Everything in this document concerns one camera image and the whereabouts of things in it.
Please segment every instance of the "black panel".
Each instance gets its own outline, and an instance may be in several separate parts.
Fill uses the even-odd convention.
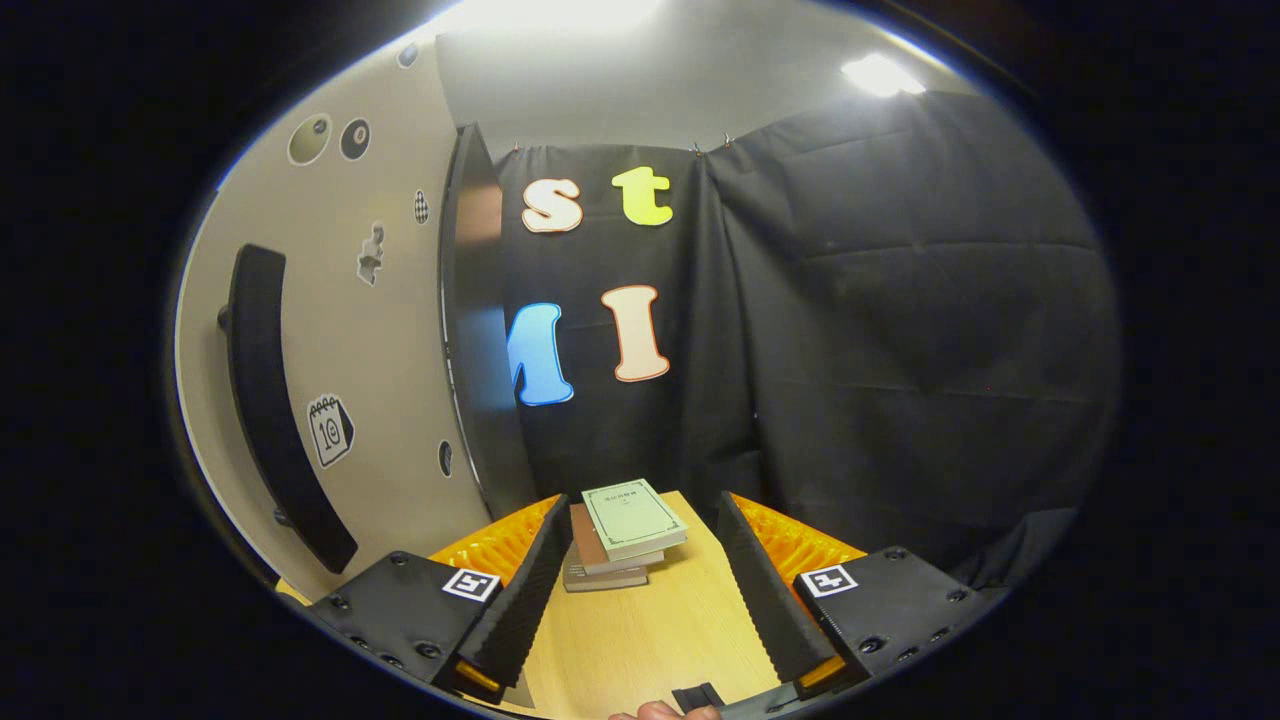
[[[452,673],[442,671],[456,664],[458,643],[504,592],[499,580],[483,601],[444,592],[457,574],[443,562],[393,552],[307,610],[388,665],[449,689]]]
[[[716,537],[778,680],[790,683],[835,657],[836,651],[796,605],[737,503],[727,492],[721,497]]]
[[[543,519],[543,527],[525,555],[525,561],[458,655],[502,685],[512,687],[534,646],[547,601],[561,575],[561,564],[573,538],[568,521],[568,496],[561,496]]]
[[[490,515],[538,500],[511,392],[503,320],[502,187],[475,126],[462,128],[440,219],[445,354],[467,454]]]
[[[311,469],[293,419],[280,346],[284,255],[246,245],[236,255],[227,332],[232,393],[250,454],[276,506],[330,573],[356,555],[356,539],[338,518]]]
[[[901,547],[841,565],[855,585],[814,597],[796,575],[800,598],[845,660],[870,675],[916,661],[980,618],[989,600]]]

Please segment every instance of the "checkered sticker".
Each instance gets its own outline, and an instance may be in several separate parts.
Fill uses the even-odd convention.
[[[484,602],[489,600],[489,596],[493,594],[493,589],[498,587],[500,580],[502,578],[498,575],[462,569],[454,573],[449,578],[449,582],[444,583],[444,587],[440,589],[458,597]]]
[[[813,597],[826,597],[828,594],[836,594],[837,592],[850,591],[858,587],[858,583],[849,577],[849,571],[841,565],[832,565],[831,568],[823,568],[822,570],[810,570],[809,573],[801,573],[800,578],[804,579],[804,584],[813,593]]]
[[[413,219],[421,225],[426,223],[426,195],[420,190],[413,196]]]

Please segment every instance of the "brown book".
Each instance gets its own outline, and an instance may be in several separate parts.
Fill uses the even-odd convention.
[[[564,568],[562,574],[564,592],[607,591],[614,588],[630,588],[649,584],[649,569],[644,565],[614,570],[602,575],[588,575],[582,569],[577,556],[577,543],[568,546],[564,553]]]
[[[573,542],[577,543],[579,556],[582,559],[582,569],[588,575],[602,575],[628,568],[640,568],[662,562],[666,553],[662,550],[646,552],[636,557],[625,560],[609,560],[604,552],[604,543],[595,532],[595,523],[591,521],[591,512],[585,503],[568,506],[570,524],[573,527]]]

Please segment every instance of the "hand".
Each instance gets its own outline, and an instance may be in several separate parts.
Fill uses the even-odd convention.
[[[716,710],[714,705],[708,705],[707,707],[690,710],[689,715],[681,715],[666,702],[655,700],[641,705],[635,715],[627,712],[609,715],[609,720],[672,720],[675,717],[684,717],[685,720],[721,720],[721,714],[719,710]]]

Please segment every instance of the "blue letter m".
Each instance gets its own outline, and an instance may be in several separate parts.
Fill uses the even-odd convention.
[[[507,334],[507,361],[511,364],[511,387],[516,388],[520,372],[525,372],[525,405],[552,405],[573,397],[573,386],[564,382],[556,352],[556,320],[559,305],[535,302],[516,313]]]

